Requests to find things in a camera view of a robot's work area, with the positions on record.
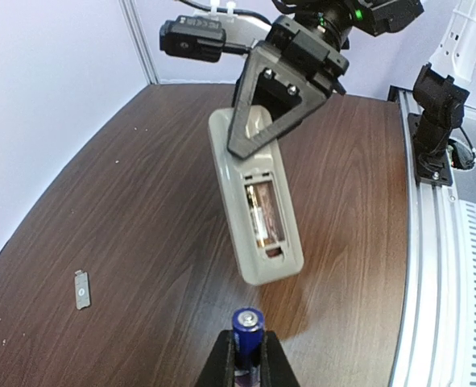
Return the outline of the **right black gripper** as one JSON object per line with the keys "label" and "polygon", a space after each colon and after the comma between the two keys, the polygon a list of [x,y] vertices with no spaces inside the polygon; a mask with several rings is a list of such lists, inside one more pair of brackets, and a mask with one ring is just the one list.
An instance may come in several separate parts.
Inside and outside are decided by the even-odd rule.
{"label": "right black gripper", "polygon": [[[332,93],[343,95],[339,81],[350,62],[341,54],[350,47],[350,24],[331,15],[287,16],[272,24],[266,41],[246,59],[234,93],[228,151],[248,158],[278,139],[323,106]],[[261,106],[271,123],[255,135],[246,132],[251,108]]]}

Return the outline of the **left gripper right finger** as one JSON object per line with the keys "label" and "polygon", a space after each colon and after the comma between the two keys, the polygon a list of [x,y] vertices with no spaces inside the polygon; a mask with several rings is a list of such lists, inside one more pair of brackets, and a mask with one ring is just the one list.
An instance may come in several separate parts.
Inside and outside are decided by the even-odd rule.
{"label": "left gripper right finger", "polygon": [[263,335],[259,374],[261,387],[300,387],[274,331],[266,331]]}

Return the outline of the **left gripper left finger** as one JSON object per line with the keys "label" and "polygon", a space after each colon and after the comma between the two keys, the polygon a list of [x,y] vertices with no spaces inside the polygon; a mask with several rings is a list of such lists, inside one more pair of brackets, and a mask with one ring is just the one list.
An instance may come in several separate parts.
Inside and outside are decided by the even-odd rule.
{"label": "left gripper left finger", "polygon": [[234,334],[224,330],[219,333],[195,386],[234,387],[234,370]]}

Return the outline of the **blue AAA battery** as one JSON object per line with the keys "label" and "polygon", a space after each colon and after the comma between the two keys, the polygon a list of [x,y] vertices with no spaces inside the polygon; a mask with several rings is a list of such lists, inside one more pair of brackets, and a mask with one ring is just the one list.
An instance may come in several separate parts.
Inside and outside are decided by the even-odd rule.
{"label": "blue AAA battery", "polygon": [[252,307],[236,310],[232,327],[234,383],[236,386],[259,386],[260,352],[265,331],[263,313]]}

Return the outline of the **white gold AAA battery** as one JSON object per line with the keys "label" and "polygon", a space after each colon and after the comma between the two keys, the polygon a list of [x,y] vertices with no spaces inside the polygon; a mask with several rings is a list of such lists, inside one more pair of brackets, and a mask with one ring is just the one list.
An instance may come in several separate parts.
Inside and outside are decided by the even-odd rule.
{"label": "white gold AAA battery", "polygon": [[258,196],[253,185],[248,185],[246,187],[246,195],[256,242],[259,247],[264,248],[267,244],[269,244],[269,234],[267,231],[263,209],[260,206]]}

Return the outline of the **grey remote control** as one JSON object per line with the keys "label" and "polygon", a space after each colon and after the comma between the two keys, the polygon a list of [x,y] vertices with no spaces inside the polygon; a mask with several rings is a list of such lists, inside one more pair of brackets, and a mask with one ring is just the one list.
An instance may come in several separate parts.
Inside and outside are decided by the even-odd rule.
{"label": "grey remote control", "polygon": [[215,110],[209,139],[238,271],[250,285],[298,274],[304,254],[277,141],[240,160],[227,149],[234,110]]}

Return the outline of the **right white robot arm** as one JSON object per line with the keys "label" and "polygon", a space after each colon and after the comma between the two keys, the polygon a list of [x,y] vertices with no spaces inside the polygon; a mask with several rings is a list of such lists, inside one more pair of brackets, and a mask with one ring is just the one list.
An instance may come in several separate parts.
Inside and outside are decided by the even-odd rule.
{"label": "right white robot arm", "polygon": [[[287,1],[265,39],[250,51],[234,95],[227,140],[242,159],[284,136],[330,97],[343,94],[342,51],[351,30],[371,36],[402,31],[424,11],[419,1]],[[463,123],[476,64],[476,1],[460,1],[436,51],[421,68],[408,117],[418,182],[452,185],[451,132]]]}

